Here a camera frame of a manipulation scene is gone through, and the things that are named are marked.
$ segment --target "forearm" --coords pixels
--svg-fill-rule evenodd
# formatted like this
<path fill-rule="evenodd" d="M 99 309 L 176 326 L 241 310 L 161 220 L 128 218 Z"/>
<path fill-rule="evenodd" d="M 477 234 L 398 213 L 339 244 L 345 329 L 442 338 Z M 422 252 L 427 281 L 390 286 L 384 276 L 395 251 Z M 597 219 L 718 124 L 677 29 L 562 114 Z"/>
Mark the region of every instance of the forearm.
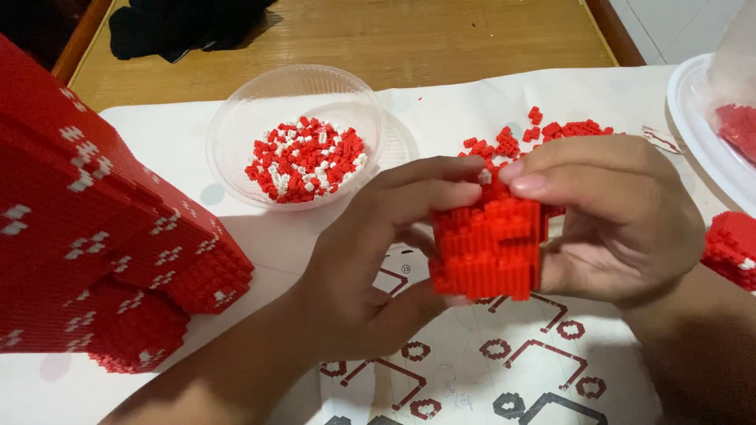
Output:
<path fill-rule="evenodd" d="M 624 310 L 624 319 L 665 409 L 756 423 L 756 297 L 697 265 L 666 296 Z"/>
<path fill-rule="evenodd" d="M 309 368 L 307 318 L 290 293 L 150 381 L 101 425 L 262 423 Z"/>

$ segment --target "clear plastic bowl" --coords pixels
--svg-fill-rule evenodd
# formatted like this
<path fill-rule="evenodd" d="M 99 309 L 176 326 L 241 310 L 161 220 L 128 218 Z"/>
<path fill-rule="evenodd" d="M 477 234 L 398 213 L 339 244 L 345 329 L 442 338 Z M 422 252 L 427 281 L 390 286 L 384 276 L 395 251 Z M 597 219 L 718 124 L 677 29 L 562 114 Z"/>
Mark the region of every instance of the clear plastic bowl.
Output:
<path fill-rule="evenodd" d="M 244 169 L 251 163 L 255 140 L 262 140 L 265 130 L 300 116 L 354 128 L 364 143 L 367 163 L 336 193 L 309 202 L 276 203 Z M 257 76 L 221 105 L 207 133 L 207 162 L 215 180 L 244 203 L 278 211 L 315 208 L 366 182 L 381 154 L 385 124 L 383 106 L 361 79 L 333 67 L 292 65 Z"/>

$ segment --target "red block model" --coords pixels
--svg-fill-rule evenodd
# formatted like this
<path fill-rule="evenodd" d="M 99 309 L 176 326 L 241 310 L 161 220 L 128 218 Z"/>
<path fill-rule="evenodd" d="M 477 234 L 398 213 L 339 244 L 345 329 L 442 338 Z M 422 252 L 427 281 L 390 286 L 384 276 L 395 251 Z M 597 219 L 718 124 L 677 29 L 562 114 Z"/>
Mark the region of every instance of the red block model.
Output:
<path fill-rule="evenodd" d="M 476 205 L 435 214 L 441 258 L 431 259 L 428 267 L 439 293 L 522 301 L 538 289 L 539 245 L 548 236 L 548 216 L 538 202 L 514 197 L 497 173 L 484 177 Z"/>
<path fill-rule="evenodd" d="M 743 212 L 723 212 L 706 232 L 701 262 L 745 290 L 756 290 L 756 219 Z"/>
<path fill-rule="evenodd" d="M 249 289 L 220 221 L 0 36 L 0 353 L 152 370 Z"/>

